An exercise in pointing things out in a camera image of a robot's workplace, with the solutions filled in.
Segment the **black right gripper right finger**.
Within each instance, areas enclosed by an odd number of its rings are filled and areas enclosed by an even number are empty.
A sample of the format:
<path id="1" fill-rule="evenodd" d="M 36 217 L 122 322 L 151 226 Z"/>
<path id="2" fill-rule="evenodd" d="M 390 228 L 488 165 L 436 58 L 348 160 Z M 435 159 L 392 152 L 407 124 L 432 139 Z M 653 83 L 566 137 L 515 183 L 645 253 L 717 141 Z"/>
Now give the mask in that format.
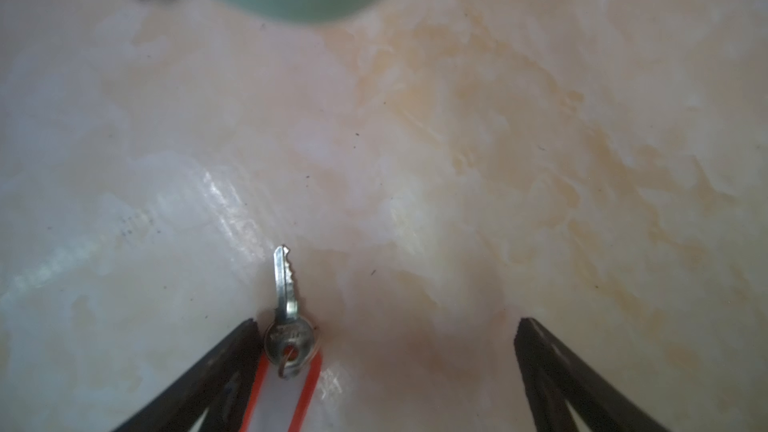
<path id="1" fill-rule="evenodd" d="M 575 431 L 573 413 L 590 431 L 666 429 L 536 319 L 520 320 L 514 347 L 538 431 Z"/>

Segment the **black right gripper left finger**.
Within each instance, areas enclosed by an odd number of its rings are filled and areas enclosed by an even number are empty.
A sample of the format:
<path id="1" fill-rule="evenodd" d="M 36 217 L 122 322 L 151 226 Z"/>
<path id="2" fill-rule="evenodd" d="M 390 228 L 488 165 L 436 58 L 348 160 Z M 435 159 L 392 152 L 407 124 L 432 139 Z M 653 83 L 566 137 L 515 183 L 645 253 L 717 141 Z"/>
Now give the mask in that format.
<path id="1" fill-rule="evenodd" d="M 116 431 L 240 430 L 261 352 L 258 323 L 247 319 Z"/>

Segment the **red framed tag with key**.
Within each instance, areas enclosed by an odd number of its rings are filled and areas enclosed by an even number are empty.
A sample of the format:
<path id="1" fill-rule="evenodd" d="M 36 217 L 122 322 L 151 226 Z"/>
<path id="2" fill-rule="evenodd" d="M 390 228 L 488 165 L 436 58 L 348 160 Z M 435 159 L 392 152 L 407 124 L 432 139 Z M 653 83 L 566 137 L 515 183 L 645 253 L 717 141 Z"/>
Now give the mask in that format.
<path id="1" fill-rule="evenodd" d="M 263 334 L 242 431 L 300 431 L 318 385 L 323 357 L 315 326 L 300 313 L 289 252 L 280 245 L 273 254 L 277 306 Z"/>

